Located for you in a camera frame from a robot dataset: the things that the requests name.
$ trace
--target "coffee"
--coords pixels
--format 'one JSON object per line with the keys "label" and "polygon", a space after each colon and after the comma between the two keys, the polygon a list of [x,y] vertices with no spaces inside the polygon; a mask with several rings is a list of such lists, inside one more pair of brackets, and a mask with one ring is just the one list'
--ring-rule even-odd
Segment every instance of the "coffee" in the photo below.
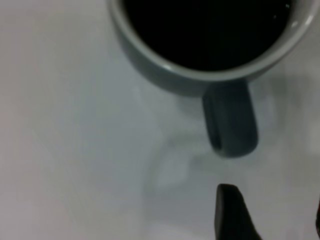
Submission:
{"label": "coffee", "polygon": [[284,31],[293,0],[123,0],[140,38],[157,54],[201,71],[246,64]]}

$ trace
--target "mug rim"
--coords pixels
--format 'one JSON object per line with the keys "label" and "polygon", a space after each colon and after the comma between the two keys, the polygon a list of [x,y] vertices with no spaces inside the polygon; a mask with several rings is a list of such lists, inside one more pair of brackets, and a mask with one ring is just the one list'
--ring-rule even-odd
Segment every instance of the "mug rim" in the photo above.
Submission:
{"label": "mug rim", "polygon": [[182,77],[205,82],[220,82],[241,79],[251,76],[252,74],[255,74],[263,69],[267,69],[268,67],[272,66],[274,63],[283,58],[287,53],[289,53],[290,50],[300,41],[300,39],[302,39],[302,37],[309,29],[311,23],[313,22],[320,5],[319,0],[313,0],[308,10],[309,13],[307,14],[305,21],[300,23],[299,26],[296,26],[298,29],[296,30],[294,35],[291,36],[285,44],[283,44],[279,49],[277,49],[270,55],[263,57],[259,61],[256,61],[256,58],[244,65],[227,70],[201,71],[181,66],[177,63],[165,59],[164,57],[153,51],[146,43],[143,42],[143,40],[138,36],[137,32],[130,24],[124,8],[121,5],[122,1],[123,0],[111,0],[112,17],[114,18],[117,26],[120,28],[125,37],[142,55],[144,55],[149,61],[163,70]]}

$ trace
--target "mug handle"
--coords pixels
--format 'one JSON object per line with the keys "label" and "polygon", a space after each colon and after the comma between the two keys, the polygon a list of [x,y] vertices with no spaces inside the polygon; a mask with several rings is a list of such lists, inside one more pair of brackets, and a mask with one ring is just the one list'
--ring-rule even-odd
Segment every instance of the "mug handle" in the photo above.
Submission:
{"label": "mug handle", "polygon": [[218,154],[242,157],[257,147],[257,124],[245,79],[212,83],[202,103],[209,139]]}

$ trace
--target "gray mug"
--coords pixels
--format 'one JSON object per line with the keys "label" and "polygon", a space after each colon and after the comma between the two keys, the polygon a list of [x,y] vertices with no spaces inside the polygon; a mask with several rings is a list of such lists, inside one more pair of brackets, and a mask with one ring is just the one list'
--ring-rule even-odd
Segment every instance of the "gray mug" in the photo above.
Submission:
{"label": "gray mug", "polygon": [[138,36],[126,14],[124,0],[110,0],[109,9],[121,46],[135,68],[163,89],[202,97],[212,147],[222,156],[241,157],[258,144],[248,83],[280,61],[302,39],[319,4],[319,0],[297,0],[286,29],[265,53],[247,64],[221,71],[189,69],[163,58]]}

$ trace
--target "white table surface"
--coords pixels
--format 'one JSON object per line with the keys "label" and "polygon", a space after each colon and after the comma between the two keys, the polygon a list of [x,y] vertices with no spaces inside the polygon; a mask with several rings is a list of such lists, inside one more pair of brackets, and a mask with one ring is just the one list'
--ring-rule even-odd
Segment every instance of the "white table surface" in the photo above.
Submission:
{"label": "white table surface", "polygon": [[200,99],[133,69],[104,0],[1,0],[0,239],[214,240],[231,183],[264,240],[317,240],[319,27],[251,84],[257,150],[222,160]]}

